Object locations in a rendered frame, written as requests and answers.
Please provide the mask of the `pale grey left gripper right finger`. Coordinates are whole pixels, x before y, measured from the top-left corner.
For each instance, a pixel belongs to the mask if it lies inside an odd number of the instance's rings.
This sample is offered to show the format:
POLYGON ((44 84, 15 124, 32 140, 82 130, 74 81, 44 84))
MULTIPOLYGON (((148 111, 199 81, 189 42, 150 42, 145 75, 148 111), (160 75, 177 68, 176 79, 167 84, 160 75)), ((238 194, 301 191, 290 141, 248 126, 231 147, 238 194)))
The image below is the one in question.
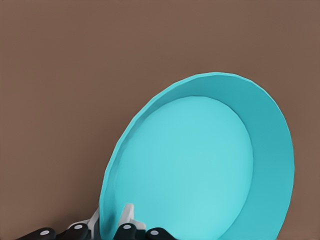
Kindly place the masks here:
POLYGON ((146 240, 146 225, 134 219, 132 203, 125 205, 113 240, 146 240))

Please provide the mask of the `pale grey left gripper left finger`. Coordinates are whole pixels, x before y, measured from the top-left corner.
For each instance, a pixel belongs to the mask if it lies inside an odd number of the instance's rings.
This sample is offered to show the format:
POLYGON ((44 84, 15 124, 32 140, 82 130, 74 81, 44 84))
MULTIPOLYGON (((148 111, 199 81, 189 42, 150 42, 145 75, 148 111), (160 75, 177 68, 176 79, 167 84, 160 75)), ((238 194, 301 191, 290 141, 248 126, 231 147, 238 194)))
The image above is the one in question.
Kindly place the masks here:
POLYGON ((99 208, 90 219, 73 223, 65 232, 65 240, 100 240, 99 208))

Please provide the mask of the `blue plate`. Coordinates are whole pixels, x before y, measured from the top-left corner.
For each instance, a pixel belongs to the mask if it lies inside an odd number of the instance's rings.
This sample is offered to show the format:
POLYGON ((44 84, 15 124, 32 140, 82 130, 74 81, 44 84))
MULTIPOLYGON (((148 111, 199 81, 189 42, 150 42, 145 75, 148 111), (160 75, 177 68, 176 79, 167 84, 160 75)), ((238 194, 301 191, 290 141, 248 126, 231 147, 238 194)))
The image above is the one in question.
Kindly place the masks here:
POLYGON ((236 74, 178 81, 131 120, 105 170, 100 235, 134 219, 179 240, 276 240, 294 185, 294 150, 270 95, 236 74))

